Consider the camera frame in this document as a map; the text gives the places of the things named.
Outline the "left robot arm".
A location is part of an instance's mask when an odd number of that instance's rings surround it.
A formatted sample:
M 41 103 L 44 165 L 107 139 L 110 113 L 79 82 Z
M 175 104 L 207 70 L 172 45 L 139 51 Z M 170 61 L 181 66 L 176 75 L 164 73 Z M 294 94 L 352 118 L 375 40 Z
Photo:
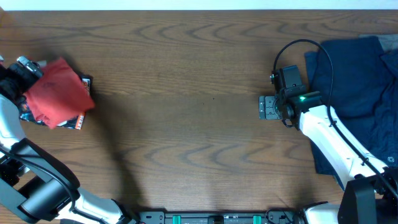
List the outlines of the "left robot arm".
M 25 56 L 1 67 L 1 205 L 27 223 L 139 223 L 124 205 L 81 188 L 65 164 L 26 138 L 17 106 L 43 75 Z

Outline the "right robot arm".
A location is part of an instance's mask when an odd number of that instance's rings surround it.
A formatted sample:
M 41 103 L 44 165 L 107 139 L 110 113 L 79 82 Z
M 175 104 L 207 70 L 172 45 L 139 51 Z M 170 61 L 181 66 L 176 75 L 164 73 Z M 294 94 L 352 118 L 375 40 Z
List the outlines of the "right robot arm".
M 339 205 L 309 205 L 295 223 L 397 223 L 397 169 L 372 155 L 319 92 L 307 92 L 297 66 L 274 69 L 273 96 L 259 97 L 260 119 L 279 119 L 307 136 L 326 157 L 344 190 Z

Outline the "red soccer t-shirt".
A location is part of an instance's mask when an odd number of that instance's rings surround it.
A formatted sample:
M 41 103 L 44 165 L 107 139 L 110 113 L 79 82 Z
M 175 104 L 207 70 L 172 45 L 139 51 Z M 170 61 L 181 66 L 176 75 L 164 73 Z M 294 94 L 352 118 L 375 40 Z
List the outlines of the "red soccer t-shirt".
M 54 129 L 95 107 L 86 85 L 64 58 L 50 62 L 43 72 L 24 93 L 34 121 Z

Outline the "black printed shirt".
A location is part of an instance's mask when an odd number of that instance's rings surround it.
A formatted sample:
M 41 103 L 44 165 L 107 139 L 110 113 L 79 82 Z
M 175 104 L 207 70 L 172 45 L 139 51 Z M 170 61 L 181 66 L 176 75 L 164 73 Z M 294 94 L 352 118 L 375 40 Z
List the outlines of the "black printed shirt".
M 93 77 L 91 75 L 79 75 L 81 82 L 85 86 L 85 89 L 88 93 L 88 95 L 91 95 L 91 87 L 93 84 Z M 21 103 L 17 106 L 19 110 L 19 119 L 21 121 L 28 121 L 32 122 L 35 124 L 38 124 L 40 126 L 46 126 L 47 124 L 44 123 L 42 120 L 35 120 L 34 115 L 32 111 L 30 110 L 30 107 L 28 106 L 26 100 L 22 100 Z M 67 121 L 63 121 L 59 124 L 57 124 L 57 127 L 61 128 L 67 128 L 67 129 L 77 129 L 81 130 L 84 120 L 85 120 L 86 113 L 80 113 L 78 116 L 69 119 Z

